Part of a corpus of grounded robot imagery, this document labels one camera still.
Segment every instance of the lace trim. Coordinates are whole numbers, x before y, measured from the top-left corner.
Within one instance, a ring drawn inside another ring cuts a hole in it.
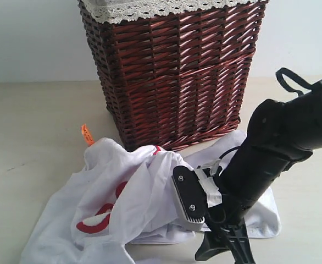
[[[138,18],[180,14],[185,11],[210,8],[234,7],[237,4],[255,3],[263,0],[82,0],[86,9],[99,23],[120,23]]]

